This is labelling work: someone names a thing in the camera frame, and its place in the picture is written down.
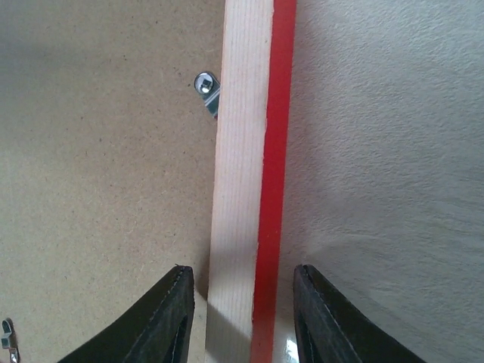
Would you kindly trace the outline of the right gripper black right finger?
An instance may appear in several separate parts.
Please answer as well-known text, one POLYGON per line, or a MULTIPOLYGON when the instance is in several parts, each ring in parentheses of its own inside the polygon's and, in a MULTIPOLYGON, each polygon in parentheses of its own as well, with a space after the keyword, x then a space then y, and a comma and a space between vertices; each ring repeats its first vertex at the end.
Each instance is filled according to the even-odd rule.
POLYGON ((293 316, 301 362, 422 362, 358 310, 319 270, 293 273, 293 316))

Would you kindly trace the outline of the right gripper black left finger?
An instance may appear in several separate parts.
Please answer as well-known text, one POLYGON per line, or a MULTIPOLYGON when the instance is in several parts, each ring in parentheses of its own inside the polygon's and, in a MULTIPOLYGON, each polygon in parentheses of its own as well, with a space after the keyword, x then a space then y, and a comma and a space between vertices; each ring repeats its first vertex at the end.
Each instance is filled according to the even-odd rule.
POLYGON ((62 362, 186 362, 194 318, 194 273, 169 270, 133 306, 62 362))

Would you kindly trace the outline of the red wooden picture frame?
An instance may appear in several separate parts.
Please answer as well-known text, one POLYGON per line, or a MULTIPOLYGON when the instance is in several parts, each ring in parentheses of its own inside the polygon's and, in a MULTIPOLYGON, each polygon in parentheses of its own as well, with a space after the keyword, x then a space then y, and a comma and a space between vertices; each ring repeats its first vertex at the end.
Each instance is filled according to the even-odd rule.
POLYGON ((225 4, 208 362, 273 357, 295 19, 294 1, 225 4))

